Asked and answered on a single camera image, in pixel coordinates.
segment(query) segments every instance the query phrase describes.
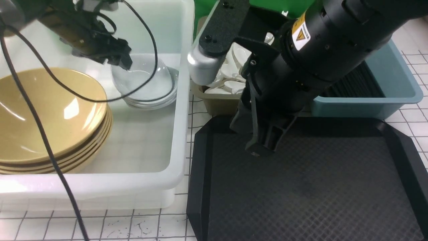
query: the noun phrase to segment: brown bin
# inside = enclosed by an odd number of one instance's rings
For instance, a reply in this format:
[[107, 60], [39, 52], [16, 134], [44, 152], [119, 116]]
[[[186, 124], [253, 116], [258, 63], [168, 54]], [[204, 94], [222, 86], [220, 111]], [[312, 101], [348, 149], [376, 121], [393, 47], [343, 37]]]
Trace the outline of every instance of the brown bin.
[[[206, 19], [207, 17], [202, 17], [199, 20], [197, 32], [199, 32], [199, 30], [202, 28]], [[204, 101], [207, 112], [210, 115], [215, 116], [235, 114], [241, 95], [205, 94], [204, 91], [207, 89], [207, 86], [200, 86], [195, 84], [193, 81], [191, 82], [191, 90], [193, 95]]]

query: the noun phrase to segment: textured tray surface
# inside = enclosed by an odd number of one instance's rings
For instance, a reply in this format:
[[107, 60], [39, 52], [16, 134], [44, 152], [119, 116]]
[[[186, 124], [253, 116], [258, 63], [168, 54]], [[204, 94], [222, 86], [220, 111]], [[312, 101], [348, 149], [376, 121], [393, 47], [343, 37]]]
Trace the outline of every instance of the textured tray surface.
[[215, 134], [208, 240], [420, 241], [383, 137], [288, 136], [275, 155]]

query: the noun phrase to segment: screw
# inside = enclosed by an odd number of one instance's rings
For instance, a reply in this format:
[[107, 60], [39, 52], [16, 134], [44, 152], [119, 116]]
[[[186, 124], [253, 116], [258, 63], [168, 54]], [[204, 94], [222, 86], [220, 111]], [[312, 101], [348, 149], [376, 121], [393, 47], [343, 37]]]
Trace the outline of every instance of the screw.
[[213, 38], [211, 37], [211, 35], [207, 35], [207, 36], [205, 36], [205, 41], [206, 42], [211, 42], [211, 40], [212, 40]]

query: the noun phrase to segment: white plastic bin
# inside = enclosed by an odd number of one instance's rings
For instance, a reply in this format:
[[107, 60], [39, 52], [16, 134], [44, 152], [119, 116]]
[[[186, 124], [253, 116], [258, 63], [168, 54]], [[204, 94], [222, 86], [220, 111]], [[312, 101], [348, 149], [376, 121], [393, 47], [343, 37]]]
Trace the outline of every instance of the white plastic bin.
[[[177, 101], [156, 111], [131, 109], [123, 101], [110, 104], [113, 130], [99, 156], [82, 174], [65, 175], [82, 210], [164, 208], [174, 201], [174, 188], [184, 176], [190, 81], [186, 55], [192, 44], [194, 3], [128, 1], [152, 30], [159, 58], [179, 70]], [[148, 33], [125, 5], [106, 15], [118, 27], [115, 36], [127, 40], [132, 53], [153, 53]], [[39, 22], [32, 23], [23, 34], [49, 66], [84, 72], [104, 86], [109, 98], [119, 95], [108, 64], [71, 56], [71, 48]], [[41, 67], [17, 37], [7, 41], [18, 71]], [[6, 76], [10, 72], [4, 58], [0, 59], [0, 76]], [[71, 209], [56, 174], [0, 175], [0, 204], [0, 210]]]

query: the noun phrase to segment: stack of white bowls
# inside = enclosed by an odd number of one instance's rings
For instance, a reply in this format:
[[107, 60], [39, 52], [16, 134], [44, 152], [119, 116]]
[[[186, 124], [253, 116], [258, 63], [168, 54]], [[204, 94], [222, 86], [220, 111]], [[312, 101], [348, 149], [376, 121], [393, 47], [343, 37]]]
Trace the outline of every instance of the stack of white bowls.
[[[155, 67], [153, 54], [131, 54], [131, 59], [133, 63], [130, 70], [124, 70], [119, 66], [111, 67], [114, 85], [122, 95], [145, 83]], [[124, 101], [132, 107], [143, 110], [160, 109], [175, 102], [177, 85], [178, 71], [167, 67], [158, 58], [158, 67], [150, 82], [124, 98]]]

